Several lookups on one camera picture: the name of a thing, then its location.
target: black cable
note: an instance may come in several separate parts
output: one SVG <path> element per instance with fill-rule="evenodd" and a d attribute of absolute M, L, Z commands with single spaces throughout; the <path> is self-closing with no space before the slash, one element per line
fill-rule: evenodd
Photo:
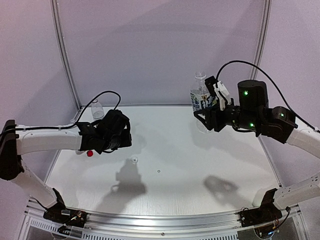
<path fill-rule="evenodd" d="M 235 130 L 235 131 L 238 132 L 238 133 L 252 133 L 252 132 L 253 132 L 253 131 L 251 131 L 251 130 L 241 130 L 241 129 L 236 128 L 236 127 L 234 127 L 234 126 L 232 126 L 232 128 L 233 128 L 233 130 Z"/>
<path fill-rule="evenodd" d="M 11 131 L 23 131 L 23 130 L 26 130 L 26 131 L 29 131 L 29 130 L 41 130 L 41 129 L 61 129 L 61 130 L 65 130 L 65 129 L 71 129 L 73 128 L 80 120 L 81 116 L 84 114 L 85 110 L 90 106 L 90 104 L 95 100 L 97 99 L 98 97 L 100 97 L 101 95 L 103 94 L 107 94 L 107 93 L 111 93 L 111 94 L 115 94 L 118 96 L 119 100 L 117 102 L 117 104 L 115 105 L 115 107 L 113 108 L 113 110 L 116 110 L 116 108 L 119 106 L 120 104 L 120 101 L 121 101 L 121 96 L 119 93 L 115 92 L 115 91 L 103 91 L 101 93 L 99 93 L 97 96 L 95 96 L 85 107 L 84 109 L 81 111 L 79 117 L 78 117 L 78 120 L 70 125 L 70 126 L 63 126 L 63 127 L 58 127 L 58 126 L 33 126 L 33 127 L 27 127 L 26 129 L 24 128 L 11 128 L 11 129 L 8 129 L 8 130 L 5 130 L 4 132 L 0 133 L 0 138 L 3 136 L 3 135 L 7 135 L 9 132 Z"/>
<path fill-rule="evenodd" d="M 277 230 L 278 228 L 280 228 L 282 226 L 282 224 L 285 223 L 285 221 L 288 219 L 289 215 L 290 215 L 290 212 L 291 212 L 291 208 L 290 207 L 286 207 L 285 210 L 288 212 L 288 214 L 286 215 L 286 217 L 284 218 L 284 220 L 279 224 L 277 225 L 273 230 Z"/>
<path fill-rule="evenodd" d="M 37 203 L 44 208 L 44 210 L 48 211 L 48 208 L 46 208 L 45 206 L 43 206 L 37 199 L 35 199 L 37 201 Z"/>
<path fill-rule="evenodd" d="M 105 154 L 112 154 L 115 150 L 112 150 L 112 151 L 102 151 L 103 153 Z"/>
<path fill-rule="evenodd" d="M 254 65 L 251 62 L 248 61 L 243 61 L 243 60 L 233 60 L 233 61 L 229 61 L 227 63 L 225 63 L 218 71 L 218 73 L 216 74 L 216 80 L 218 81 L 219 75 L 221 73 L 221 71 L 229 64 L 233 64 L 233 63 L 242 63 L 242 64 L 247 64 L 250 65 L 256 69 L 258 69 L 260 72 L 262 72 L 269 80 L 270 82 L 274 85 L 274 87 L 277 89 L 277 91 L 279 92 L 282 100 L 284 101 L 285 105 L 288 107 L 288 109 L 298 118 L 300 119 L 304 124 L 306 124 L 307 126 L 309 126 L 312 130 L 316 130 L 316 128 L 311 125 L 310 123 L 308 123 L 306 120 L 304 120 L 301 116 L 299 116 L 288 104 L 287 100 L 285 99 L 284 95 L 282 94 L 281 90 L 279 89 L 279 87 L 277 86 L 277 84 L 272 80 L 272 78 L 265 72 L 263 71 L 260 67 Z"/>

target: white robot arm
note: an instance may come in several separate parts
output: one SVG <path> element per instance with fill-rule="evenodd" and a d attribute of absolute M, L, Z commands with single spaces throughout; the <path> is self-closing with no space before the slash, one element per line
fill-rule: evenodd
<path fill-rule="evenodd" d="M 294 128 L 286 143 L 296 146 L 320 159 L 320 133 L 311 129 L 299 119 L 295 120 Z M 320 172 L 297 184 L 281 187 L 274 193 L 274 205 L 278 209 L 285 209 L 320 196 Z"/>
<path fill-rule="evenodd" d="M 239 105 L 229 101 L 223 84 L 211 76 L 205 80 L 210 94 L 218 97 L 217 104 L 194 112 L 208 130 L 220 132 L 226 125 L 241 133 L 255 132 L 280 143 L 288 143 L 320 158 L 320 133 L 304 124 L 296 114 L 284 107 L 268 107 L 267 86 L 263 81 L 245 80 L 238 83 Z M 239 212 L 243 227 L 280 219 L 281 210 L 320 196 L 320 173 L 297 184 L 271 189 L 259 208 Z"/>
<path fill-rule="evenodd" d="M 43 217 L 57 223 L 82 227 L 87 214 L 67 209 L 59 192 L 47 186 L 22 161 L 22 155 L 46 150 L 106 150 L 130 147 L 130 122 L 119 110 L 102 120 L 68 126 L 30 127 L 8 120 L 0 134 L 0 178 L 20 186 L 45 208 Z"/>

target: metal frame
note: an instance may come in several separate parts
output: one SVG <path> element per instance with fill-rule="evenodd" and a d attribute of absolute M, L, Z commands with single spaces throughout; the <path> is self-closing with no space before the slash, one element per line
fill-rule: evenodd
<path fill-rule="evenodd" d="M 262 54 L 265 47 L 266 37 L 267 37 L 267 31 L 268 31 L 268 23 L 270 18 L 270 11 L 271 11 L 271 1 L 272 0 L 265 0 L 264 6 L 263 6 L 263 14 L 262 14 L 262 21 L 261 21 L 261 27 L 260 27 L 260 34 L 258 39 L 258 44 L 255 52 L 255 56 L 253 59 L 253 64 L 258 66 L 261 63 Z M 249 79 L 255 79 L 258 74 L 258 69 L 253 67 L 251 69 L 250 78 Z"/>
<path fill-rule="evenodd" d="M 79 95 L 77 93 L 76 85 L 74 82 L 74 78 L 72 76 L 72 72 L 71 72 L 71 68 L 68 60 L 68 53 L 66 50 L 64 36 L 62 32 L 62 27 L 61 27 L 61 21 L 59 17 L 59 3 L 57 2 L 57 0 L 51 0 L 50 3 L 51 3 L 51 9 L 52 9 L 54 29 L 55 29 L 58 48 L 59 48 L 59 52 L 62 60 L 63 69 L 65 71 L 66 79 L 68 81 L 70 91 L 72 93 L 74 104 L 76 108 L 80 110 L 82 105 L 79 99 Z"/>
<path fill-rule="evenodd" d="M 239 215 L 236 211 L 186 215 L 186 216 L 141 216 L 141 215 L 122 215 L 108 214 L 102 212 L 86 211 L 88 213 L 87 222 L 84 228 L 72 227 L 71 234 L 73 237 L 83 235 L 101 235 L 101 236 L 117 236 L 128 238 L 148 238 L 156 239 L 203 239 L 214 235 L 228 235 L 235 232 L 252 229 L 250 227 L 241 227 Z M 30 199 L 25 210 L 25 219 L 23 223 L 24 231 L 26 225 L 29 225 L 30 219 L 37 219 L 46 225 L 59 227 L 60 224 L 45 220 L 42 218 L 44 210 L 34 199 Z M 293 206 L 290 212 L 290 218 L 295 219 L 296 230 L 299 232 L 301 240 L 306 240 L 307 235 L 304 229 L 304 222 L 301 218 L 299 207 Z M 43 228 L 46 231 L 52 231 L 52 227 Z"/>
<path fill-rule="evenodd" d="M 276 178 L 276 181 L 278 182 L 278 185 L 279 185 L 279 187 L 281 188 L 283 181 L 282 181 L 282 179 L 280 178 L 280 174 L 278 173 L 278 171 L 277 171 L 277 169 L 276 169 L 275 163 L 272 161 L 271 155 L 270 155 L 270 153 L 269 153 L 269 151 L 268 151 L 268 149 L 267 149 L 264 141 L 262 140 L 262 137 L 261 137 L 261 136 L 258 136 L 258 140 L 259 140 L 259 142 L 260 142 L 260 144 L 261 144 L 261 146 L 262 146 L 262 148 L 263 148 L 263 151 L 264 151 L 264 153 L 265 153 L 265 155 L 266 155 L 266 158 L 268 159 L 268 161 L 269 161 L 269 163 L 270 163 L 270 165 L 271 165 L 271 168 L 272 168 L 272 171 L 273 171 L 274 176 L 275 176 L 275 178 Z"/>

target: water bottle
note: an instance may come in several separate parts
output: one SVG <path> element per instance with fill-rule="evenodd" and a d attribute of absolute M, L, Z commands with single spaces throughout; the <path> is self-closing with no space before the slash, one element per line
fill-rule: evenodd
<path fill-rule="evenodd" d="M 91 104 L 91 113 L 93 120 L 101 120 L 105 116 L 105 111 L 98 99 L 95 99 Z"/>
<path fill-rule="evenodd" d="M 190 91 L 192 109 L 198 111 L 213 106 L 217 103 L 215 97 L 212 97 L 206 87 L 205 79 L 206 73 L 204 71 L 195 72 L 195 82 Z M 210 131 L 200 122 L 196 121 L 196 126 L 202 133 L 209 133 Z"/>

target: white cylindrical arm segment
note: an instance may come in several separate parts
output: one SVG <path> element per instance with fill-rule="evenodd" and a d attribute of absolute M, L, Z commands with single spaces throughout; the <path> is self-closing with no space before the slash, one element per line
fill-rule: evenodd
<path fill-rule="evenodd" d="M 312 130 L 298 118 L 298 128 L 294 128 L 286 143 L 296 146 L 320 159 L 320 133 Z"/>
<path fill-rule="evenodd" d="M 273 198 L 276 208 L 285 209 L 315 197 L 320 197 L 320 172 L 297 184 L 279 188 Z"/>
<path fill-rule="evenodd" d="M 23 125 L 17 128 L 28 128 Z M 17 131 L 19 138 L 16 140 L 18 155 L 23 155 L 31 152 L 70 149 L 79 150 L 81 147 L 82 136 L 79 135 L 77 126 L 58 130 L 58 129 L 39 129 Z"/>

